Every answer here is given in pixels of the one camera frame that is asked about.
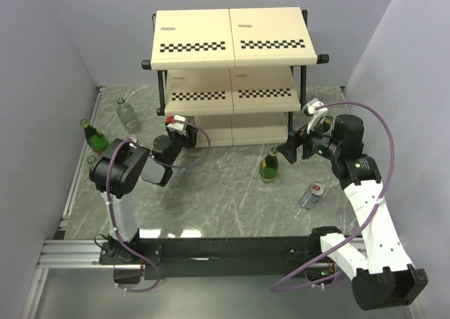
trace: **shelf panel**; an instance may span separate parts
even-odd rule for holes
[[[229,10],[157,12],[152,70],[233,66]]]
[[[195,117],[195,124],[202,127],[210,137],[211,147],[233,145],[230,115],[214,115]],[[205,148],[208,142],[203,133],[197,133],[196,148]]]
[[[289,66],[230,69],[234,114],[300,110]]]
[[[167,72],[165,115],[233,114],[229,68]]]
[[[284,143],[288,128],[284,113],[231,115],[233,145],[260,145]]]
[[[232,8],[230,19],[237,67],[317,63],[300,8]]]

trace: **soda can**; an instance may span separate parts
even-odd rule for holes
[[[313,182],[308,186],[302,198],[300,198],[300,206],[305,209],[312,209],[324,195],[325,186],[321,182]]]

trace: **gray floor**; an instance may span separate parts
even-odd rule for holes
[[[125,294],[112,271],[53,271],[47,278],[40,319],[407,319],[405,307],[362,311],[350,281],[322,292],[272,293],[276,276],[172,278],[153,291]]]
[[[325,103],[343,99],[339,86],[310,86],[307,94]],[[106,88],[95,127],[110,140],[127,136],[115,112],[115,101],[121,96],[134,106],[141,121],[136,134],[139,143],[150,147],[154,137],[165,132],[165,118],[155,114],[158,95],[154,86]],[[345,106],[330,109],[333,115],[346,112]],[[295,128],[307,121],[302,113],[295,114]],[[165,188],[139,181],[133,200],[142,237],[308,235],[318,226],[337,226],[346,234],[356,230],[354,212],[328,160],[314,156],[290,165],[280,155],[279,177],[273,183],[261,182],[258,166],[270,147],[212,148],[198,166],[176,169]],[[183,150],[178,163],[188,164],[204,151]],[[105,204],[88,178],[85,159],[92,154],[90,150],[85,154],[65,239],[91,239],[108,232]],[[325,184],[326,196],[315,209],[300,210],[299,199],[315,180]]]

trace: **checkered pattern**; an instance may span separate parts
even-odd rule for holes
[[[292,96],[290,89],[240,89],[239,98],[277,98]]]
[[[240,47],[245,50],[247,48],[249,49],[255,49],[255,48],[304,48],[306,47],[304,45],[303,39],[298,39],[298,40],[266,40],[266,41],[262,41],[262,40],[258,40],[258,41],[253,41],[253,40],[249,40],[249,41],[245,41],[245,40],[241,40],[240,41]]]
[[[161,44],[160,52],[191,52],[191,51],[217,51],[225,49],[225,41],[219,43],[187,43],[187,44]]]
[[[172,93],[172,101],[225,100],[223,92]]]

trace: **gray marble surface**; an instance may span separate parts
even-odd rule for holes
[[[115,111],[119,97],[134,106],[141,122],[141,130],[136,134],[141,145],[150,147],[154,137],[165,132],[165,118],[155,113],[158,107],[156,87],[107,87],[101,95],[94,126],[110,140],[128,135]],[[324,103],[343,99],[338,86],[310,86],[307,96]],[[346,112],[345,106],[330,109],[332,115]],[[302,113],[295,113],[295,128],[307,121]],[[312,228],[318,226],[337,226],[346,234],[356,230],[356,217],[328,160],[313,156],[291,165],[280,155],[277,179],[263,183],[258,177],[258,168],[270,147],[212,148],[209,157],[198,166],[175,169],[164,188],[140,180],[133,191],[133,200],[141,236],[309,235]],[[204,151],[183,150],[176,163],[188,164]],[[108,233],[105,204],[88,177],[86,158],[89,155],[93,155],[91,150],[84,155],[65,239],[91,239],[98,233]],[[326,195],[314,209],[300,209],[302,193],[315,180],[325,184]]]

